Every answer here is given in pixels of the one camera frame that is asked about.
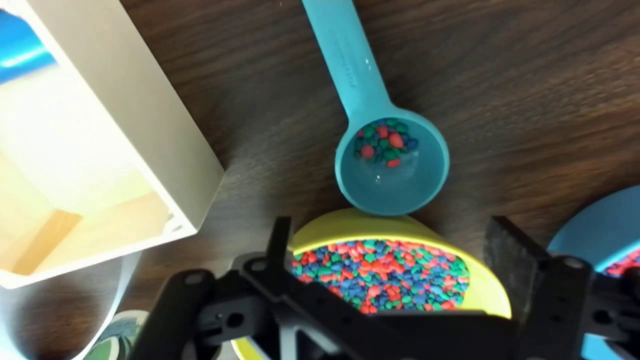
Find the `colorful beads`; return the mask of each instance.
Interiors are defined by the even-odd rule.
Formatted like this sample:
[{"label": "colorful beads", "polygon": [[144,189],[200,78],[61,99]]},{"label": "colorful beads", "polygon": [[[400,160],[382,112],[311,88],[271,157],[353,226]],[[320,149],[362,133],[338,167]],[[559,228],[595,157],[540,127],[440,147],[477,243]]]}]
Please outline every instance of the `colorful beads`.
[{"label": "colorful beads", "polygon": [[356,154],[370,162],[384,162],[386,169],[398,169],[403,154],[418,150],[418,139],[408,134],[408,127],[388,118],[365,127],[356,134]]},{"label": "colorful beads", "polygon": [[455,254],[403,241],[350,241],[296,254],[292,275],[320,282],[365,314],[452,311],[468,268]]},{"label": "colorful beads", "polygon": [[621,278],[628,268],[640,268],[640,251],[631,253],[621,263],[609,266],[604,275]]}]

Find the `wooden table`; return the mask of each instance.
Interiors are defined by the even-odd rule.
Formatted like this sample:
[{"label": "wooden table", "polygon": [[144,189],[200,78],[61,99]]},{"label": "wooden table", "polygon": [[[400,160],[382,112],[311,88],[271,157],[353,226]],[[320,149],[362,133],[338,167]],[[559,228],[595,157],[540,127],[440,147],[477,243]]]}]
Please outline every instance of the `wooden table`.
[{"label": "wooden table", "polygon": [[[144,253],[122,309],[151,309],[170,275],[262,251],[279,214],[349,207],[333,174],[347,118],[298,0],[125,4],[226,167],[202,232]],[[640,182],[637,2],[356,4],[392,100],[449,140],[451,178],[414,217],[452,245],[482,256],[493,214],[546,245]]]}]

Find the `black metal bracket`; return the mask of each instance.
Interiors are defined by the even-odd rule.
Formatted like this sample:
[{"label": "black metal bracket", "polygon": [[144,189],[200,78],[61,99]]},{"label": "black metal bracket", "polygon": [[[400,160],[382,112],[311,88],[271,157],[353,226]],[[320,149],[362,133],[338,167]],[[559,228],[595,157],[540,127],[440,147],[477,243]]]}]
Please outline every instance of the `black metal bracket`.
[{"label": "black metal bracket", "polygon": [[279,360],[577,360],[585,330],[609,337],[624,355],[640,355],[640,277],[619,282],[595,277],[578,258],[552,258],[506,219],[491,225],[491,265],[527,265],[519,273],[527,290],[519,293],[517,321],[482,312],[365,317],[286,271],[289,238],[290,221],[279,219],[266,254],[238,258],[221,280],[208,271],[176,275],[130,358],[213,358],[222,342],[253,338]]}]

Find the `yellow tray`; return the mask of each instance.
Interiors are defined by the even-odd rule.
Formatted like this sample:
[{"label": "yellow tray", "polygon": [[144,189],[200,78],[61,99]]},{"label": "yellow tray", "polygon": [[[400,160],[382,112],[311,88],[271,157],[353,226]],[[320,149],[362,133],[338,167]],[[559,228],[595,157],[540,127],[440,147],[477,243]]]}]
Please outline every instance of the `yellow tray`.
[{"label": "yellow tray", "polygon": [[[437,232],[411,217],[377,219],[347,208],[324,214],[302,226],[290,245],[290,253],[301,254],[320,246],[338,245],[358,238],[390,238],[403,243],[418,243],[440,248],[465,260],[470,273],[470,286],[459,311],[484,311],[487,314],[510,318],[512,306],[501,280],[481,260],[447,245]],[[261,360],[262,356],[248,341],[234,342],[234,350],[243,360]]]}]

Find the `spoon handle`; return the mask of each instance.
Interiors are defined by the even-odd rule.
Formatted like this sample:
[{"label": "spoon handle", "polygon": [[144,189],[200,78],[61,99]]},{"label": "spoon handle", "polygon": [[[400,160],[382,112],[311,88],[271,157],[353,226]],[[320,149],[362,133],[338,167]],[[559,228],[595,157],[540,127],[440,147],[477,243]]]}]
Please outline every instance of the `spoon handle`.
[{"label": "spoon handle", "polygon": [[368,47],[353,0],[304,0],[306,17],[355,124],[381,118],[394,107]]}]

